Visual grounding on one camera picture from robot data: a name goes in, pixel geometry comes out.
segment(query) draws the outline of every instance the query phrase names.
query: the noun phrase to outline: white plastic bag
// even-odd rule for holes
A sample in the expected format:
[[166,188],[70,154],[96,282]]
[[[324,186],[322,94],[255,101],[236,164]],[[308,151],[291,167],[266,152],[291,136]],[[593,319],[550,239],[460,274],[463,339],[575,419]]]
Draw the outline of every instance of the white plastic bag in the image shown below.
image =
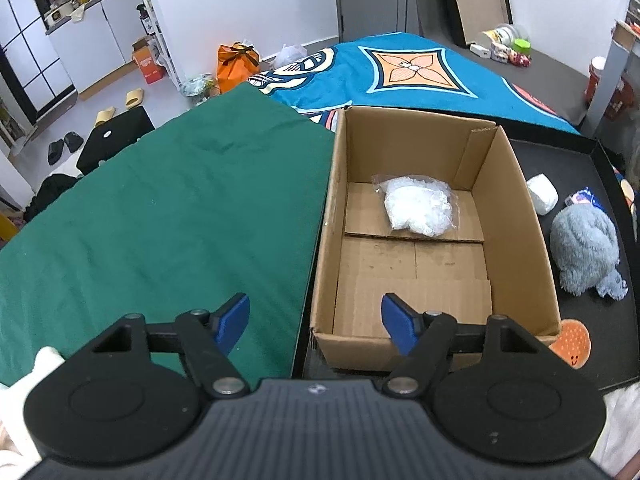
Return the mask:
[[409,229],[436,237],[456,227],[451,188],[428,176],[375,176],[376,192],[385,194],[385,209],[393,230]]
[[299,59],[306,57],[306,48],[299,45],[282,46],[276,58],[273,60],[273,69],[290,65]]

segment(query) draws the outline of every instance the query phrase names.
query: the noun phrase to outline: cardboard box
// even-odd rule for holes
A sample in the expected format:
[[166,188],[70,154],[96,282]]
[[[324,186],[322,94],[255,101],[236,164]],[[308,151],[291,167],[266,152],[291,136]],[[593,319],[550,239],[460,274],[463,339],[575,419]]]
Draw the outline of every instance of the cardboard box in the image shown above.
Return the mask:
[[[459,228],[439,238],[391,231],[376,174],[447,182]],[[391,370],[383,294],[460,323],[510,316],[543,342],[560,332],[545,241],[500,126],[395,108],[340,111],[314,283],[311,329],[332,367]]]
[[145,39],[133,44],[133,59],[140,68],[147,84],[160,81],[164,77],[164,68],[156,64],[151,48]]

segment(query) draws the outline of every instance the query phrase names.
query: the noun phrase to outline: green fabric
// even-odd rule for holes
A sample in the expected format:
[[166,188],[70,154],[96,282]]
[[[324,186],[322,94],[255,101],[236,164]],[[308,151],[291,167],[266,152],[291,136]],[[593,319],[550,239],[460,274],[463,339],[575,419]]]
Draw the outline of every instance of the green fabric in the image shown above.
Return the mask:
[[108,160],[0,251],[0,382],[127,312],[171,322],[235,292],[251,316],[231,361],[252,384],[288,376],[332,146],[243,84]]

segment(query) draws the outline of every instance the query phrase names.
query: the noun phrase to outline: black slipper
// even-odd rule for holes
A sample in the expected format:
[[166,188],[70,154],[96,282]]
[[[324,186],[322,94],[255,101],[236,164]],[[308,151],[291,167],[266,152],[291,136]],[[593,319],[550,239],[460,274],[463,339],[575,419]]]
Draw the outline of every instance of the black slipper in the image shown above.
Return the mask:
[[75,132],[69,132],[65,135],[65,144],[71,153],[76,152],[83,142],[84,139]]
[[62,150],[64,149],[65,141],[63,139],[58,139],[49,145],[49,154],[47,155],[47,160],[49,161],[50,166],[53,166],[57,161],[60,160],[60,157],[62,156]]

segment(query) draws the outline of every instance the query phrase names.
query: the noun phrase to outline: gray plush toy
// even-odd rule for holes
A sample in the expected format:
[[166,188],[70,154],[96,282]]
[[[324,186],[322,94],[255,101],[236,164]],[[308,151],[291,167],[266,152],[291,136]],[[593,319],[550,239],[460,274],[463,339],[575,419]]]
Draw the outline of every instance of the gray plush toy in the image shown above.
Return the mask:
[[622,300],[625,280],[619,262],[616,228],[609,217],[591,204],[572,204],[551,224],[551,255],[560,269],[560,286],[576,296],[595,286],[602,298]]

